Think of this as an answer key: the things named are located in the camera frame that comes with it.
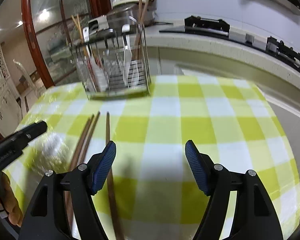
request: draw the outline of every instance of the wooden chopstick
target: wooden chopstick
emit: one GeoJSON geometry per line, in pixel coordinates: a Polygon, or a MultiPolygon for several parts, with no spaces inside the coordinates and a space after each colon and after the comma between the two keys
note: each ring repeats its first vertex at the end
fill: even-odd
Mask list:
{"type": "MultiPolygon", "coordinates": [[[[108,144],[109,141],[110,141],[110,113],[107,112],[107,117],[106,117],[106,144],[108,144]]],[[[111,219],[112,219],[115,239],[116,240],[124,240],[122,225],[121,225],[120,219],[119,219],[117,202],[115,200],[112,168],[110,169],[108,177],[107,177],[107,186],[108,186],[108,197],[109,197],[110,213],[111,213],[111,219]]]]}
{"type": "Polygon", "coordinates": [[[82,150],[82,152],[80,153],[80,156],[79,156],[79,160],[78,160],[78,163],[77,163],[77,166],[81,163],[84,162],[84,159],[86,157],[86,154],[87,154],[87,151],[88,151],[88,147],[89,147],[89,144],[90,144],[90,141],[91,141],[91,138],[92,138],[92,135],[93,135],[93,132],[94,132],[94,129],[97,125],[97,122],[98,122],[98,119],[100,117],[100,111],[97,113],[97,116],[95,117],[92,125],[91,125],[91,129],[90,129],[90,132],[88,134],[88,137],[86,139],[86,142],[84,144],[84,148],[82,150]]]}
{"type": "MultiPolygon", "coordinates": [[[[89,147],[89,144],[90,144],[90,141],[91,141],[94,129],[97,125],[99,117],[100,117],[100,111],[98,112],[97,116],[94,118],[94,121],[93,121],[93,123],[90,127],[89,134],[88,134],[88,136],[85,140],[84,148],[81,151],[80,156],[78,158],[77,166],[84,162],[84,159],[87,155],[88,147],[89,147]]],[[[69,222],[69,226],[70,226],[70,229],[71,229],[72,228],[72,222],[73,222],[73,206],[72,206],[71,196],[69,197],[68,203],[66,205],[66,209],[67,209],[67,214],[68,214],[68,222],[69,222]]]]}
{"type": "MultiPolygon", "coordinates": [[[[79,34],[80,34],[80,40],[82,43],[84,43],[84,38],[83,38],[83,34],[82,34],[82,30],[81,30],[81,25],[80,25],[80,18],[79,18],[79,14],[77,14],[77,20],[74,18],[73,15],[71,15],[71,18],[74,22],[74,25],[77,27],[79,34]]],[[[83,53],[86,57],[88,57],[88,52],[86,47],[83,47],[83,53]]]]}
{"type": "MultiPolygon", "coordinates": [[[[143,7],[143,11],[142,11],[142,15],[141,15],[140,21],[138,22],[140,27],[143,26],[143,22],[145,20],[145,16],[146,16],[146,13],[147,13],[147,10],[148,10],[148,4],[149,4],[149,0],[146,0],[145,6],[143,7]]],[[[133,50],[133,53],[132,53],[132,61],[136,60],[136,56],[138,55],[137,54],[138,49],[136,47],[139,46],[140,35],[141,35],[141,33],[139,33],[139,35],[138,35],[138,32],[137,32],[136,40],[134,42],[134,48],[135,49],[133,50]]]]}
{"type": "MultiPolygon", "coordinates": [[[[80,153],[82,151],[82,147],[83,147],[83,144],[84,144],[84,141],[85,141],[85,138],[87,136],[87,133],[89,131],[89,128],[90,128],[90,125],[91,125],[91,122],[92,122],[92,119],[93,119],[94,115],[92,115],[91,117],[88,118],[85,126],[84,126],[84,129],[80,135],[80,138],[79,138],[79,141],[77,143],[77,146],[74,150],[74,153],[73,153],[73,156],[72,156],[72,159],[71,159],[71,163],[69,165],[69,168],[68,168],[68,171],[72,171],[76,166],[77,166],[77,163],[78,163],[78,159],[79,159],[79,156],[80,156],[80,153]]],[[[69,203],[71,203],[71,195],[70,195],[70,191],[66,191],[65,192],[65,204],[66,204],[66,207],[68,208],[69,206],[69,203]]],[[[68,220],[72,220],[72,216],[73,214],[71,213],[68,213],[67,212],[67,215],[68,215],[68,220]]]]}
{"type": "Polygon", "coordinates": [[[142,15],[142,0],[139,0],[139,10],[138,10],[138,22],[141,20],[142,15]]]}

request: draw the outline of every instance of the black clamp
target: black clamp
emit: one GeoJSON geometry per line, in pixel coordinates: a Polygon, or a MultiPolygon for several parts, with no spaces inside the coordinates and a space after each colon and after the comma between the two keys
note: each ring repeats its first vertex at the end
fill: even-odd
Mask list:
{"type": "Polygon", "coordinates": [[[200,16],[193,16],[193,15],[191,15],[188,18],[185,18],[185,26],[204,28],[204,29],[213,29],[213,30],[223,31],[226,33],[230,31],[230,25],[222,19],[219,20],[205,19],[205,18],[201,18],[200,16]]]}
{"type": "Polygon", "coordinates": [[[75,239],[67,220],[64,191],[71,192],[81,239],[108,239],[91,195],[102,189],[115,155],[116,145],[110,141],[102,153],[93,155],[87,164],[80,164],[73,171],[47,171],[27,208],[19,240],[75,239]]]}
{"type": "MultiPolygon", "coordinates": [[[[20,131],[17,131],[0,141],[0,201],[3,203],[6,192],[2,185],[2,170],[22,155],[22,150],[28,143],[45,133],[47,124],[44,121],[33,123],[20,131]]],[[[0,210],[0,220],[7,231],[18,238],[20,228],[9,222],[8,213],[5,209],[0,210]]]]}
{"type": "Polygon", "coordinates": [[[287,62],[288,65],[290,65],[290,62],[294,62],[298,65],[298,63],[296,63],[296,59],[300,62],[300,53],[295,52],[293,47],[287,47],[283,41],[278,42],[277,39],[272,36],[267,39],[266,51],[279,54],[282,57],[282,61],[290,59],[290,61],[287,62]]]}
{"type": "Polygon", "coordinates": [[[257,173],[228,171],[199,153],[193,141],[186,143],[186,158],[200,190],[210,196],[194,240],[219,240],[229,203],[230,191],[237,191],[232,240],[283,240],[272,201],[257,173]]]}

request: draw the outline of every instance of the table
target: table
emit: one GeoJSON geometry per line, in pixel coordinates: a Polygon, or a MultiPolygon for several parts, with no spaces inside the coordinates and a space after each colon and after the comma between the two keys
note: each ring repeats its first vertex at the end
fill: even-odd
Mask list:
{"type": "MultiPolygon", "coordinates": [[[[194,235],[209,198],[185,157],[192,139],[214,163],[258,173],[287,239],[300,220],[299,175],[288,139],[258,88],[245,80],[163,75],[152,77],[150,90],[149,97],[88,101],[79,83],[48,89],[18,126],[45,120],[47,133],[6,170],[23,211],[45,170],[67,170],[86,120],[98,111],[85,162],[103,150],[109,111],[117,145],[115,195],[127,238],[194,235]]],[[[221,239],[229,235],[235,198],[232,192],[221,239]]],[[[115,239],[106,184],[93,201],[108,238],[115,239]]]]}

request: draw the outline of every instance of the white cabinet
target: white cabinet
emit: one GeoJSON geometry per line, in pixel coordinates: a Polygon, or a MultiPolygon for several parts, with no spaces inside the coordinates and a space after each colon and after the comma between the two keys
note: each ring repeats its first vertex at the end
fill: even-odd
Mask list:
{"type": "Polygon", "coordinates": [[[6,83],[7,83],[7,85],[8,85],[8,88],[9,88],[9,90],[10,90],[12,96],[14,97],[14,99],[19,98],[19,97],[20,97],[20,94],[19,94],[19,92],[18,92],[18,90],[17,90],[15,84],[13,83],[11,77],[6,78],[6,83]]]}
{"type": "Polygon", "coordinates": [[[11,100],[11,95],[5,89],[0,96],[0,133],[7,137],[15,131],[20,121],[16,106],[11,100]]]}
{"type": "Polygon", "coordinates": [[[0,133],[3,137],[12,134],[22,119],[21,108],[10,89],[0,69],[0,133]]]}

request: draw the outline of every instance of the stainless steel rack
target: stainless steel rack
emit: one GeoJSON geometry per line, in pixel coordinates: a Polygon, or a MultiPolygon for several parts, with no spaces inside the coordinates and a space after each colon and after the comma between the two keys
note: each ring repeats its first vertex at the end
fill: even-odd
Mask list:
{"type": "Polygon", "coordinates": [[[88,97],[149,93],[144,25],[129,16],[111,20],[109,26],[89,33],[89,41],[70,47],[88,97]]]}

